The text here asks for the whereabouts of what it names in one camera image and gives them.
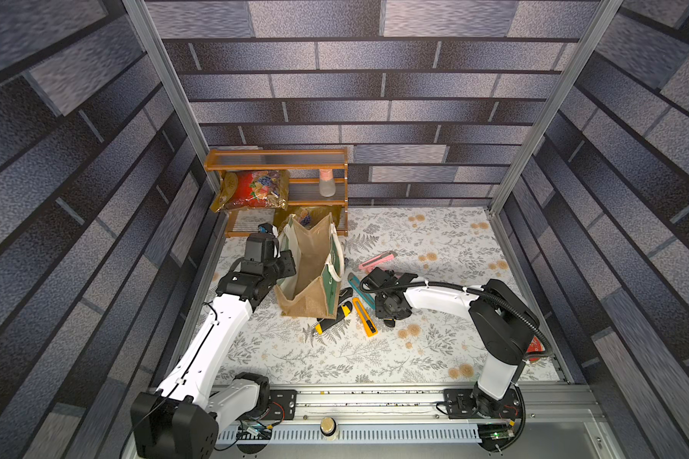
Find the teal utility knife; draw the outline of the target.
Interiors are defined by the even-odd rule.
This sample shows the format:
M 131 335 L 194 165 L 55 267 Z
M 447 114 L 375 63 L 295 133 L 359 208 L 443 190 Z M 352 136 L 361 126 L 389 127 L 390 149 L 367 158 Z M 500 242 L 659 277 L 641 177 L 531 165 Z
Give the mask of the teal utility knife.
M 372 311 L 376 310 L 376 304 L 373 295 L 364 292 L 361 288 L 361 279 L 355 275 L 355 273 L 348 274 L 348 283 L 350 287 L 354 290 L 354 293 L 371 308 Z

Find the burlap green Christmas tote bag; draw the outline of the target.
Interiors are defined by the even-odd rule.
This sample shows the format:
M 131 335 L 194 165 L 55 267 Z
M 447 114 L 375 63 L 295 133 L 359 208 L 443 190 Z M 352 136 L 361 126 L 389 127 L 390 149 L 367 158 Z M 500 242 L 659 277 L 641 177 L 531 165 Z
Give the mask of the burlap green Christmas tote bag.
M 329 214 L 310 229 L 293 215 L 279 235 L 281 250 L 293 256 L 296 273 L 274 287 L 283 317 L 335 319 L 345 256 L 333 217 Z

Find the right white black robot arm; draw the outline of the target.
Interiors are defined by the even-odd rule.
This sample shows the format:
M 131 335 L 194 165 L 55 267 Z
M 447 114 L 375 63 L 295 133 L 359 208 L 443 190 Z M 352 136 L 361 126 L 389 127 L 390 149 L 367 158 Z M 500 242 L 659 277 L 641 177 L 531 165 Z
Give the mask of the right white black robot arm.
M 517 384 L 522 370 L 531 360 L 552 356 L 553 350 L 538 317 L 503 281 L 461 286 L 375 268 L 360 281 L 359 290 L 373 297 L 376 317 L 382 321 L 403 321 L 421 309 L 470 319 L 487 358 L 472 392 L 445 401 L 448 415 L 522 418 L 524 402 Z

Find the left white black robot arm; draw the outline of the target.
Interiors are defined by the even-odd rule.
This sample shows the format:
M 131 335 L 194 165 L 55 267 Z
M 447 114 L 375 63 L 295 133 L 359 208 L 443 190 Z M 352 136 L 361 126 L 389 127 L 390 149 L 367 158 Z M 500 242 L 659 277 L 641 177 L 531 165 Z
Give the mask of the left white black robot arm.
M 270 405 L 267 378 L 241 373 L 223 391 L 212 387 L 233 341 L 278 280 L 296 273 L 278 232 L 261 224 L 245 253 L 220 279 L 199 335 L 153 392 L 140 393 L 130 409 L 139 458 L 208 458 L 227 426 L 264 416 Z

